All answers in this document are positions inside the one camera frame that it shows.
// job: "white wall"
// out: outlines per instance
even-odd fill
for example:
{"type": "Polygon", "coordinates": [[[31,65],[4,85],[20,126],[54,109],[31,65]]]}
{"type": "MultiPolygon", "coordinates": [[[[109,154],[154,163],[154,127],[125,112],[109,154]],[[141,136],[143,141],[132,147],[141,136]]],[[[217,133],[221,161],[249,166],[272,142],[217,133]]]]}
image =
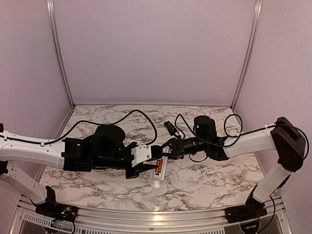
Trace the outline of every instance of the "white wall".
{"type": "MultiPolygon", "coordinates": [[[[0,1],[0,122],[6,130],[54,138],[69,111],[45,0],[0,1]]],[[[40,165],[21,163],[31,176],[40,165]]],[[[0,181],[0,233],[8,233],[20,194],[0,181]]]]}
{"type": "MultiPolygon", "coordinates": [[[[245,130],[280,116],[303,129],[312,141],[312,2],[264,0],[255,51],[236,112],[245,130]]],[[[277,154],[259,154],[267,172],[277,154]]],[[[282,198],[295,234],[311,233],[311,154],[292,175],[282,198]]]]}
{"type": "Polygon", "coordinates": [[[76,103],[230,105],[254,0],[55,0],[76,103]]]}

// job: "marble surface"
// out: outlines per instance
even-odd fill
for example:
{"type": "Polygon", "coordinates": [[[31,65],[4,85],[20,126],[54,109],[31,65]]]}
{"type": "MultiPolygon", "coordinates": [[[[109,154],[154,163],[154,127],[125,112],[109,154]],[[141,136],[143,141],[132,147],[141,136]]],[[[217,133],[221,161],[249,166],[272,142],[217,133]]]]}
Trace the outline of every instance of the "marble surface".
{"type": "MultiPolygon", "coordinates": [[[[193,126],[193,119],[208,115],[216,121],[218,136],[224,136],[223,121],[232,114],[230,108],[199,106],[78,106],[70,118],[64,132],[79,120],[111,123],[119,120],[132,109],[144,111],[154,122],[158,131],[155,144],[166,142],[171,136],[163,123],[174,122],[181,113],[193,126]]],[[[231,135],[239,131],[237,120],[228,121],[231,135]]],[[[178,125],[186,133],[182,120],[178,125]]],[[[154,138],[149,122],[139,113],[132,114],[118,124],[126,132],[125,145],[132,141],[147,143],[154,138]]],[[[84,138],[93,134],[96,126],[82,123],[69,137],[84,138]]],[[[205,157],[204,153],[193,156],[195,160],[205,157]]],[[[201,163],[183,160],[169,160],[163,181],[151,179],[150,172],[141,173],[138,178],[125,179],[124,171],[105,170],[85,172],[65,172],[46,167],[41,183],[55,189],[57,200],[76,205],[147,211],[180,211],[223,207],[244,203],[252,188],[263,178],[258,162],[253,154],[240,155],[227,161],[207,159],[201,163]]]]}

